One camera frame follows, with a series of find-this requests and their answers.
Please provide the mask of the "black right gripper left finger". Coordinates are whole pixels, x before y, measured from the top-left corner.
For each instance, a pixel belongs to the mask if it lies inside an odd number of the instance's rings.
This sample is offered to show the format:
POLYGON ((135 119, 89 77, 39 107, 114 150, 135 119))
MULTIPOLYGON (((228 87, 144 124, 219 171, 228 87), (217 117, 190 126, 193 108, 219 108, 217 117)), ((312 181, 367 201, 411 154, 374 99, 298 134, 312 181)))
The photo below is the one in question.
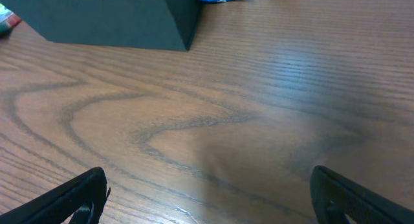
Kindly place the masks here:
POLYGON ((1 215, 4 224, 97 224, 110 189, 104 170, 92 168, 49 192, 1 215))

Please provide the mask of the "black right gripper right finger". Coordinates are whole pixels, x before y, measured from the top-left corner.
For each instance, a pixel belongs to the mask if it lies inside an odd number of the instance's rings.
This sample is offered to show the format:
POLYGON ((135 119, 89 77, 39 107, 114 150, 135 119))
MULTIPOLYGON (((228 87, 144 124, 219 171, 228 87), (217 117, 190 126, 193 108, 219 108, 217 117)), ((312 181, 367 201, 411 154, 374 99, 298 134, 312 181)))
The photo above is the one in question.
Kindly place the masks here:
POLYGON ((413 211, 400 206, 325 166, 315 166, 310 195, 318 223, 413 223, 413 211))

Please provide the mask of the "black gift box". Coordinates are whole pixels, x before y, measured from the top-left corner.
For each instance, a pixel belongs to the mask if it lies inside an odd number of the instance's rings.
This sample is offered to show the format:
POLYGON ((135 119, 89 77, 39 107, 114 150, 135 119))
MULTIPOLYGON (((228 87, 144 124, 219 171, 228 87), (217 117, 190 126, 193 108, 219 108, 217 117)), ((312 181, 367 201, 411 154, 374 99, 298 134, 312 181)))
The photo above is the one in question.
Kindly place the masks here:
POLYGON ((1 0, 56 43, 187 51, 198 0, 1 0))

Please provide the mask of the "colourful Haribo gummy bag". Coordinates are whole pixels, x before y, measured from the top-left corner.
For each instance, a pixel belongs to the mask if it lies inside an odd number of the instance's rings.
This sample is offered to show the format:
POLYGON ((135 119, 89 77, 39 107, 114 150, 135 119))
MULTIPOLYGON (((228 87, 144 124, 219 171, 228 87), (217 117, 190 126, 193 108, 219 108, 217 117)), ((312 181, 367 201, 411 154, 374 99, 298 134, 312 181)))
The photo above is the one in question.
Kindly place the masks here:
POLYGON ((13 11, 7 9, 4 5, 0 4, 0 33, 4 34, 12 30, 21 22, 21 18, 18 17, 13 11))

